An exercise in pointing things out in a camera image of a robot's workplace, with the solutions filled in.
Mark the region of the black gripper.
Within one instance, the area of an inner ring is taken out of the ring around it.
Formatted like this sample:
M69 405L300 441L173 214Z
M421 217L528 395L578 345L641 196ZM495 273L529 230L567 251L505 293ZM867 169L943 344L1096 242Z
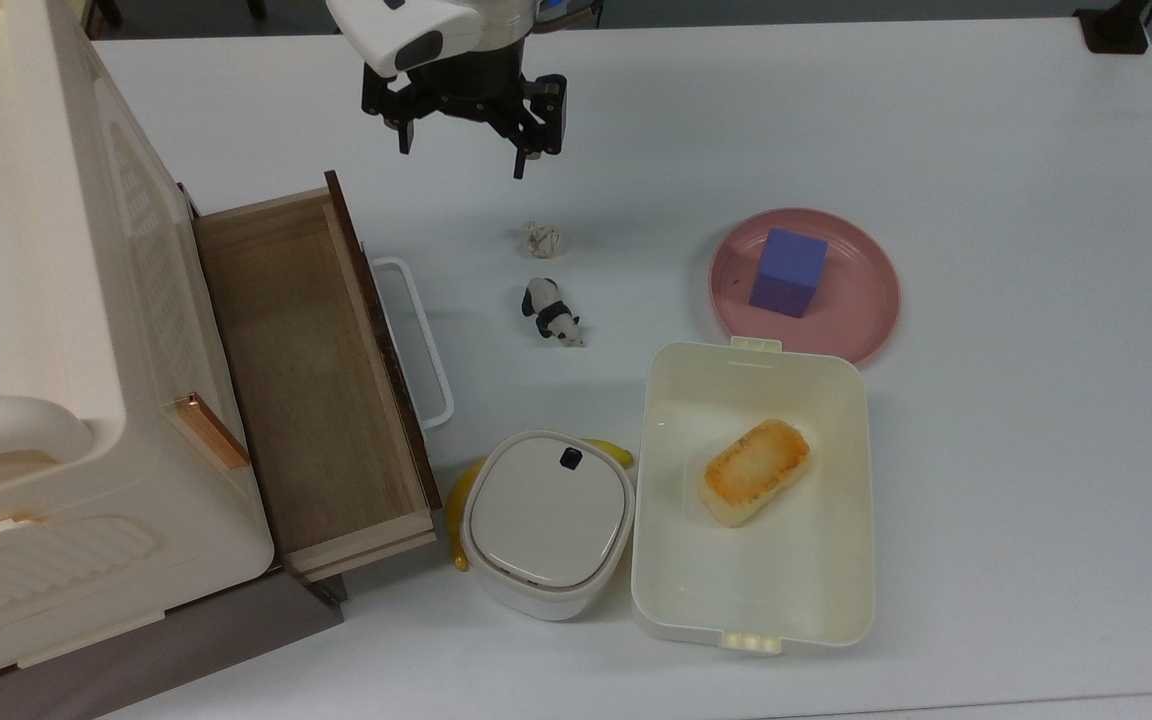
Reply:
M509 45L420 65L406 73L408 83L399 90L393 78L365 67L361 108L397 132L402 156L411 154L416 120L435 111L488 126L502 138L515 138L511 177L521 181L526 162L561 154L567 90L562 74L526 79L524 50Z

